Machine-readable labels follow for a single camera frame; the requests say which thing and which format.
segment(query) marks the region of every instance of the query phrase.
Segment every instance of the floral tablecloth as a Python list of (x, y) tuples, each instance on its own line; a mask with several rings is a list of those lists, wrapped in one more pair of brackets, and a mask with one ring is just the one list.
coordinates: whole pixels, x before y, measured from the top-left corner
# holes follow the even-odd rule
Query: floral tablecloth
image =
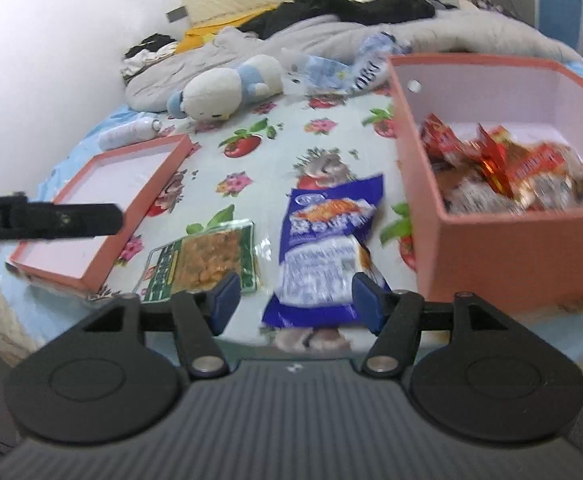
[(197, 149), (162, 190), (92, 299), (130, 291), (144, 296), (143, 273), (153, 249), (204, 228), (214, 216), (249, 219), (255, 224), (258, 288), (242, 295), (221, 338), (294, 352), (365, 351), (374, 337), (363, 328), (270, 330), (260, 318), (278, 282), (280, 228), (294, 187), (321, 189), (383, 173), (385, 198), (368, 246), (392, 288), (415, 290), (411, 240), (383, 247), (378, 236), (396, 221), (390, 206), (405, 199), (391, 115), (389, 90), (381, 88), (347, 100), (281, 95), (220, 124), (165, 117), (161, 135), (187, 132)]

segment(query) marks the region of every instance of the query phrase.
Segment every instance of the plush toy head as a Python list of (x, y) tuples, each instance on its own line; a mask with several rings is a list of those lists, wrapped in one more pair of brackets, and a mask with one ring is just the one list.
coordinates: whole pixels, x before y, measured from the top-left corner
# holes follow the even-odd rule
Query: plush toy head
[(212, 68), (194, 77), (182, 92), (167, 101), (177, 119), (226, 121), (242, 101), (240, 75), (233, 68)]

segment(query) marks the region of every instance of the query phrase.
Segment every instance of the gray ribbed surface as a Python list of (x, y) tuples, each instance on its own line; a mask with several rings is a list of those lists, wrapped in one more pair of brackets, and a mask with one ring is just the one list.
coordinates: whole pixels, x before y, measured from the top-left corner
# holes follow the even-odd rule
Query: gray ribbed surface
[(402, 389), (348, 361), (243, 362), (198, 382), (172, 415), (123, 443), (63, 449), (26, 441), (4, 480), (579, 480), (583, 455), (560, 439), (485, 449), (440, 433)]

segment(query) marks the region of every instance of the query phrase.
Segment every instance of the yellow cloth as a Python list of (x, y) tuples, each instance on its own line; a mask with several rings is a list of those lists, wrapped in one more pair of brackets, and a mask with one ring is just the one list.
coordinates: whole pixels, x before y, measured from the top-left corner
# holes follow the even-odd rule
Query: yellow cloth
[(209, 25), (201, 25), (200, 27), (190, 28), (184, 34), (182, 41), (178, 43), (175, 49), (176, 54), (181, 54), (187, 50), (193, 48), (198, 48), (203, 46), (205, 43), (213, 40), (216, 37), (217, 32), (223, 27), (239, 27), (245, 22), (248, 22), (252, 18), (255, 18), (259, 14), (265, 12), (265, 10), (271, 10), (278, 7), (277, 5), (261, 7), (257, 10), (252, 10), (247, 14), (240, 14), (233, 18), (225, 18), (222, 22), (210, 23)]

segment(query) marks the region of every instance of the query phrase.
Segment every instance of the white bottle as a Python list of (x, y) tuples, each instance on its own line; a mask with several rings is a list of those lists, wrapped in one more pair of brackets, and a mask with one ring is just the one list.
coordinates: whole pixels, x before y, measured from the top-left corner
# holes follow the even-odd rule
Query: white bottle
[(160, 128), (162, 128), (162, 123), (155, 117), (136, 119), (102, 132), (98, 138), (98, 146), (106, 152), (144, 140), (151, 140), (158, 135)]

